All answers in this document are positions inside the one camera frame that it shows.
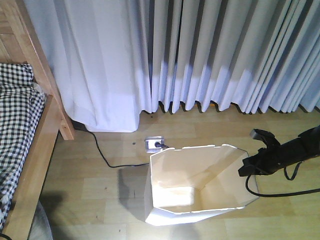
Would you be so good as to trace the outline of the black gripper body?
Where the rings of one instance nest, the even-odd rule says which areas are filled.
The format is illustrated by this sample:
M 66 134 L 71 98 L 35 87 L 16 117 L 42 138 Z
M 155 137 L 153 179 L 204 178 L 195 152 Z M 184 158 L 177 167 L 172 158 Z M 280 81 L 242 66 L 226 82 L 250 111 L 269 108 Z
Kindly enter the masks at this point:
M 258 150 L 256 155 L 244 158 L 243 166 L 238 169 L 240 177 L 249 175 L 272 175 L 288 166 L 288 144 L 278 141 L 264 141 L 266 147 Z

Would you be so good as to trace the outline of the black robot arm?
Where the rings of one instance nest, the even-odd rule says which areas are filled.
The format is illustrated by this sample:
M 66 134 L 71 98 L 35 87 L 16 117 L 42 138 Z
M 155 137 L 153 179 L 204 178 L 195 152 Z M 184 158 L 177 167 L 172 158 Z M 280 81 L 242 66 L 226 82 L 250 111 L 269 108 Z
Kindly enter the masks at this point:
M 272 175 L 295 163 L 320 155 L 320 127 L 310 128 L 286 143 L 279 143 L 269 131 L 254 128 L 251 133 L 254 140 L 262 141 L 266 147 L 258 153 L 244 158 L 243 166 L 238 169 L 241 177 L 249 175 Z

